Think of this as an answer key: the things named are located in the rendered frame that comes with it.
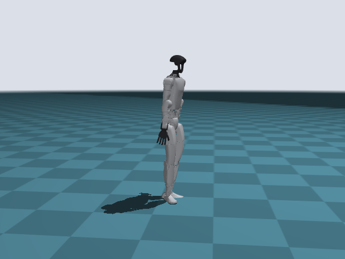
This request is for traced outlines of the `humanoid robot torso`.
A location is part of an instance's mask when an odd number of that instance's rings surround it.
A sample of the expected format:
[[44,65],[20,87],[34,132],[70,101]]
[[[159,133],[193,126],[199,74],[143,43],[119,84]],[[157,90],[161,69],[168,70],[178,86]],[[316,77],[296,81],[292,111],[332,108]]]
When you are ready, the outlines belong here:
[[173,111],[173,110],[180,109],[183,91],[184,91],[184,80],[182,77],[180,78],[177,77],[177,74],[173,74],[173,76],[172,74],[171,76],[166,77],[166,78],[169,78],[169,77],[174,78],[174,85],[171,88],[171,95],[169,97],[169,100],[172,102],[172,107],[168,108],[170,109],[168,123],[170,122],[171,125],[174,126],[174,128],[176,129],[178,127],[178,118],[176,117],[177,111]]

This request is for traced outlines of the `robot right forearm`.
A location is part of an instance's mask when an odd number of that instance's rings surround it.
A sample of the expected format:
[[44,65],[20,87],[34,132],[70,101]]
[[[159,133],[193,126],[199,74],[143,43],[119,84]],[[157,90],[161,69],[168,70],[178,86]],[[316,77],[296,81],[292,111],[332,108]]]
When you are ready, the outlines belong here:
[[167,128],[167,124],[168,124],[168,121],[169,121],[169,112],[170,110],[168,109],[168,105],[169,105],[169,102],[167,100],[165,100],[162,104],[162,128]]

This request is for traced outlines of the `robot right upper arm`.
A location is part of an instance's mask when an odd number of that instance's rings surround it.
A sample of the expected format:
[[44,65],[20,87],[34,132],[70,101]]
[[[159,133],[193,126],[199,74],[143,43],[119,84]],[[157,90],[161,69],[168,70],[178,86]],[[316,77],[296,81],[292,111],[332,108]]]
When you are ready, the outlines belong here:
[[174,78],[165,78],[163,81],[163,101],[162,103],[167,100],[169,102],[168,108],[172,107],[172,102],[169,100],[169,97],[171,95],[171,88],[174,85]]

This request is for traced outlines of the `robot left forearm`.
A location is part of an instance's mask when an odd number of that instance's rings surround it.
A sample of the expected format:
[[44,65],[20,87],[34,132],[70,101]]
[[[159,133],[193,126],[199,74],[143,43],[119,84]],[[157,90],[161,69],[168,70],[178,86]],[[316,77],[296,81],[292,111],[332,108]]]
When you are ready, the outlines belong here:
[[177,111],[176,117],[177,117],[178,119],[180,118],[181,109],[182,109],[182,106],[180,106],[180,109],[179,109],[179,110],[175,110],[175,111]]

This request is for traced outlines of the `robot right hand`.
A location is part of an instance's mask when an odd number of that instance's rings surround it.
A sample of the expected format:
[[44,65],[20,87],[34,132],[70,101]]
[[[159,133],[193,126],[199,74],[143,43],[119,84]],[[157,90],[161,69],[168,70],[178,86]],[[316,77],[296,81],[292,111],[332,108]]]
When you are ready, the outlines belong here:
[[168,130],[168,124],[167,124],[167,128],[165,129],[165,128],[162,128],[162,123],[161,123],[161,131],[160,131],[160,133],[158,135],[157,143],[158,143],[159,139],[160,139],[159,144],[161,143],[161,140],[162,140],[162,144],[161,145],[163,145],[163,142],[164,142],[164,145],[166,144],[166,138],[168,138],[168,141],[169,141],[169,136],[168,136],[167,130]]

